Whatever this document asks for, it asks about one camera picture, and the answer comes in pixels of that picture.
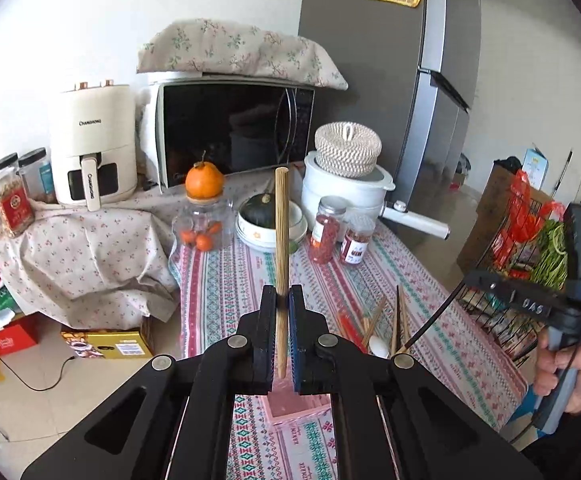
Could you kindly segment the wooden chopstick on table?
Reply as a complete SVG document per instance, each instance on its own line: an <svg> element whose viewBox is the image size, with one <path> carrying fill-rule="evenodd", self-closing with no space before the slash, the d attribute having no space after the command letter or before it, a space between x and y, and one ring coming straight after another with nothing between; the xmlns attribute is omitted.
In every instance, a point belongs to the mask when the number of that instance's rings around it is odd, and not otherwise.
<svg viewBox="0 0 581 480"><path fill-rule="evenodd" d="M407 352L406 344L411 337L409 331L409 312L407 312L405 292L401 285L395 286L395 305L392 318L392 333L390 341L390 355Z"/></svg>

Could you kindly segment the pink plastic utensil basket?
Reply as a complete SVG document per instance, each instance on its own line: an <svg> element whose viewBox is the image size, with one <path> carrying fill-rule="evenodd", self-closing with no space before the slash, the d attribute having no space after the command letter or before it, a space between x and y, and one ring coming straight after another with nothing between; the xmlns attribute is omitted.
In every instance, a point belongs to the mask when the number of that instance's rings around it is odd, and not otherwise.
<svg viewBox="0 0 581 480"><path fill-rule="evenodd" d="M330 408L328 394L300 396L289 377L274 379L272 390L260 396L266 420L270 425L283 425L300 418L325 413Z"/></svg>

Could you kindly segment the white ceramic bowl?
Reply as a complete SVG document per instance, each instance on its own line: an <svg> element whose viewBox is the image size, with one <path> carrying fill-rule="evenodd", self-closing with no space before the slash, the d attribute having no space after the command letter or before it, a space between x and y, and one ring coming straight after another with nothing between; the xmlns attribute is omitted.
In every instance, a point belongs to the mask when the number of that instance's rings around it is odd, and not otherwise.
<svg viewBox="0 0 581 480"><path fill-rule="evenodd" d="M274 254L276 249L276 231L274 228L263 228L247 220L241 212L235 220L237 237L247 246L258 252ZM296 252L297 246L307 235L307 219L301 208L294 202L289 203L289 242L290 252Z"/></svg>

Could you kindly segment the large orange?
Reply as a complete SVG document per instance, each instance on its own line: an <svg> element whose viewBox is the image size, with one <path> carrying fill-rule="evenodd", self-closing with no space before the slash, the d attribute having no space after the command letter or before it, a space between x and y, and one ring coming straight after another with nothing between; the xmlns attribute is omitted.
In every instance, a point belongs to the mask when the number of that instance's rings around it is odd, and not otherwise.
<svg viewBox="0 0 581 480"><path fill-rule="evenodd" d="M216 165L208 162L206 154L195 162L188 170L185 181L185 191L193 200L211 200L223 192L224 176Z"/></svg>

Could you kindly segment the patterned tablecloth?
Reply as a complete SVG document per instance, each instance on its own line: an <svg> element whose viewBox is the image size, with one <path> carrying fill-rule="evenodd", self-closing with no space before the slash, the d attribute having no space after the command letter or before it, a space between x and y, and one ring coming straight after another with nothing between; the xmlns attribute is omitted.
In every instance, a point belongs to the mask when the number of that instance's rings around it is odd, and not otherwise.
<svg viewBox="0 0 581 480"><path fill-rule="evenodd" d="M256 310L263 286L275 282L274 257L234 240L243 249L236 259L240 284L237 304L218 308L181 304L182 351L197 356L234 334L240 318ZM395 286L405 292L409 330L416 332L449 294L386 226L377 226L360 264L338 258L319 264L301 243L290 257L290 281L303 288L308 309L325 316L331 332L342 335L337 313L345 310L363 332L364 318L386 304L376 334L389 340ZM412 356L470 406L494 430L501 430L519 407L528 384L511 359L452 304L411 349ZM228 448L230 479L333 479L336 440L330 410L280 426L266 420L260 396L237 396Z"/></svg>

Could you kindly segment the red snack bags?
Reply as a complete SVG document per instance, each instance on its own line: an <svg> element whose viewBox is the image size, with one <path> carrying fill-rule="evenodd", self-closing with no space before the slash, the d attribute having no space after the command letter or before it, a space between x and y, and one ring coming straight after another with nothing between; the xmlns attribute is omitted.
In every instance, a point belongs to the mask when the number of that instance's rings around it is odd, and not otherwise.
<svg viewBox="0 0 581 480"><path fill-rule="evenodd" d="M549 198L544 202L531 196L528 175L518 170L508 187L507 211L503 226L491 245L492 266L507 278L530 281L539 260L535 243L547 220L563 222L566 206Z"/></svg>

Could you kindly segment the floral cloth cover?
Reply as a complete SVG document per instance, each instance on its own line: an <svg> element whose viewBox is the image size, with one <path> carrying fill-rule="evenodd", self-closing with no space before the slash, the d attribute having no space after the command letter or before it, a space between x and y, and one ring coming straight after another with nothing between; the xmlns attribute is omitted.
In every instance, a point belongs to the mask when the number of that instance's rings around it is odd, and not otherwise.
<svg viewBox="0 0 581 480"><path fill-rule="evenodd" d="M198 301L234 307L243 249L234 240L211 252L179 247L176 217L187 203L182 188L137 192L94 212L34 203L22 234L0 228L0 278L25 313L87 330L166 322Z"/></svg>

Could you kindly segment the labelled dried fruit jar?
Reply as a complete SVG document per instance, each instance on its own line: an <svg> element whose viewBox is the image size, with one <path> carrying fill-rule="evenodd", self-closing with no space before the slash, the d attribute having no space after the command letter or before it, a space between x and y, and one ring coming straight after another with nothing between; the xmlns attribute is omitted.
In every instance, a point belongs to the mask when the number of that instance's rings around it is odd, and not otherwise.
<svg viewBox="0 0 581 480"><path fill-rule="evenodd" d="M340 261L357 266L364 258L375 231L375 220L367 214L351 214L341 244Z"/></svg>

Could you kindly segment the red box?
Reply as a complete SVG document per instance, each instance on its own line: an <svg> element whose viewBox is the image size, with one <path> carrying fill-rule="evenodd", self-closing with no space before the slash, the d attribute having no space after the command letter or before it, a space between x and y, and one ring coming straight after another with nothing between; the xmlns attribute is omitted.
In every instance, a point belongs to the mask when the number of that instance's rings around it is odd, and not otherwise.
<svg viewBox="0 0 581 480"><path fill-rule="evenodd" d="M0 358L32 348L38 342L36 318L33 315L15 318L0 330Z"/></svg>

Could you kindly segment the clear glass jar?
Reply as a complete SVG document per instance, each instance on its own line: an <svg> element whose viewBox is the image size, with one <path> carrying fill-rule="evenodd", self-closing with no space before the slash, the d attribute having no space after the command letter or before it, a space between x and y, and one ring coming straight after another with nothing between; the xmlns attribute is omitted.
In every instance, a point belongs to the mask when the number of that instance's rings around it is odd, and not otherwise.
<svg viewBox="0 0 581 480"><path fill-rule="evenodd" d="M234 209L229 198L220 195L209 200L185 197L172 221L176 245L213 252L232 244Z"/></svg>

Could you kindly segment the green vegetables bundle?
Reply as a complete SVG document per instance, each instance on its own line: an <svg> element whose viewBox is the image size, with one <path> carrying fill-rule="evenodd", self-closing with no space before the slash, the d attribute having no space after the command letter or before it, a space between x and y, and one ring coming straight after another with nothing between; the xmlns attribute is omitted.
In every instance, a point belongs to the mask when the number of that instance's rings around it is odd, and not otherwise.
<svg viewBox="0 0 581 480"><path fill-rule="evenodd" d="M531 271L530 281L551 289L562 290L567 278L567 249L563 222L547 220L535 243L539 260Z"/></svg>

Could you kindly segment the red label snack jar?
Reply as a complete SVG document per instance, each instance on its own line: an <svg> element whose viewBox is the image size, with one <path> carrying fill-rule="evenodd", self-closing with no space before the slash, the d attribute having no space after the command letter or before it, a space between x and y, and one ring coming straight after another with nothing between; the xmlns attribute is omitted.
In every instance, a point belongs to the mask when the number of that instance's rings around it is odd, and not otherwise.
<svg viewBox="0 0 581 480"><path fill-rule="evenodd" d="M0 226L9 237L18 237L34 221L34 211L24 180L13 167L0 171Z"/></svg>

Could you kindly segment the light wooden chopstick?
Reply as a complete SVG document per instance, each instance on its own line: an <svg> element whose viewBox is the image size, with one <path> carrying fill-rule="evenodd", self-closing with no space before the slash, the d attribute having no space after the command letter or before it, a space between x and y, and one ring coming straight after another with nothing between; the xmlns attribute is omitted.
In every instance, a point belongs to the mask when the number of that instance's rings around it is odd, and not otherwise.
<svg viewBox="0 0 581 480"><path fill-rule="evenodd" d="M276 376L286 377L288 352L288 306L289 291L289 181L288 169L275 170L275 271L276 271Z"/></svg>

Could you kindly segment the yellow cardboard box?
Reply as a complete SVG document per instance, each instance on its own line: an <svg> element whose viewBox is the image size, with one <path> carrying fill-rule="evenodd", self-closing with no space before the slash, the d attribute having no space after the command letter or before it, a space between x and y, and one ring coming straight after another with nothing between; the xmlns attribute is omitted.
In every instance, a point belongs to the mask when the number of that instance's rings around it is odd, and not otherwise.
<svg viewBox="0 0 581 480"><path fill-rule="evenodd" d="M73 330L63 326L60 336L81 359L150 359L154 356L147 318L132 330Z"/></svg>

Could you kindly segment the floral cloth on microwave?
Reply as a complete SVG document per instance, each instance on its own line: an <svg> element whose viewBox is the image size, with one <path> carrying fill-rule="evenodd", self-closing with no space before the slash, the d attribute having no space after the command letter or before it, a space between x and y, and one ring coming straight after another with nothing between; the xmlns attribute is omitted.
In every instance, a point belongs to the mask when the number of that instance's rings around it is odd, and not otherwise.
<svg viewBox="0 0 581 480"><path fill-rule="evenodd" d="M316 42L255 25L195 18L177 20L138 52L136 71L279 79L345 91L345 77Z"/></svg>

